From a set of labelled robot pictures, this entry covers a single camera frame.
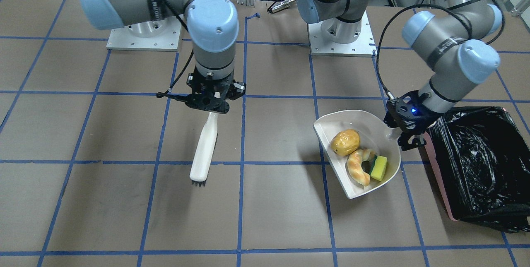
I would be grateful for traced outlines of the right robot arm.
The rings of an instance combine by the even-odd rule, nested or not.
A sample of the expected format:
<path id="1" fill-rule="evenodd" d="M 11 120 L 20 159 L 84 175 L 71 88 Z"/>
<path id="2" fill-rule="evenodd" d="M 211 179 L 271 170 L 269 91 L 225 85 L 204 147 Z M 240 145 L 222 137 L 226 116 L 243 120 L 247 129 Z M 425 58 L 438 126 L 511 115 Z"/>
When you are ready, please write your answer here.
<path id="1" fill-rule="evenodd" d="M 100 30 L 161 21 L 181 20 L 192 43 L 195 67 L 188 74 L 187 96 L 172 94 L 172 87 L 157 93 L 190 108 L 226 114 L 229 100 L 246 93 L 246 84 L 234 80 L 236 40 L 240 30 L 235 5 L 230 0 L 80 0 L 91 25 Z"/>

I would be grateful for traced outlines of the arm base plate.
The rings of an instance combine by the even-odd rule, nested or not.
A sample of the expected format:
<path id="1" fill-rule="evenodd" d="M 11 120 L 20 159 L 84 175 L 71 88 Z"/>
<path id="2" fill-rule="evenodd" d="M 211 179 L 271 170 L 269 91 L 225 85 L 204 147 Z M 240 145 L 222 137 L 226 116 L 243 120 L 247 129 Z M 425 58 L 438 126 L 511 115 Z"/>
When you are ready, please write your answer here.
<path id="1" fill-rule="evenodd" d="M 175 17 L 112 29 L 106 48 L 121 51 L 178 51 L 182 25 Z"/>
<path id="2" fill-rule="evenodd" d="M 362 56 L 377 55 L 367 12 L 359 22 L 342 22 L 328 19 L 307 26 L 310 49 L 313 56 Z"/>

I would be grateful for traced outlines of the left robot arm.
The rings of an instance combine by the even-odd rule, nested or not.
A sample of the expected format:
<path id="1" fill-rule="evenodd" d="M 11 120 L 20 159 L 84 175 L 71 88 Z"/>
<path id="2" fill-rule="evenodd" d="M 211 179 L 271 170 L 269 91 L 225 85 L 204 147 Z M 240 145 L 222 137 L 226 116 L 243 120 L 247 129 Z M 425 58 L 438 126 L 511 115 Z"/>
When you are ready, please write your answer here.
<path id="1" fill-rule="evenodd" d="M 487 0 L 443 0 L 447 16 L 420 11 L 402 29 L 404 41 L 434 72 L 429 82 L 397 98 L 389 98 L 384 123 L 400 128 L 398 144 L 407 151 L 425 145 L 422 134 L 445 112 L 482 84 L 500 65 L 500 56 L 483 39 L 502 32 L 504 15 Z M 354 40 L 369 0 L 297 0 L 308 24 L 320 23 L 332 41 Z"/>

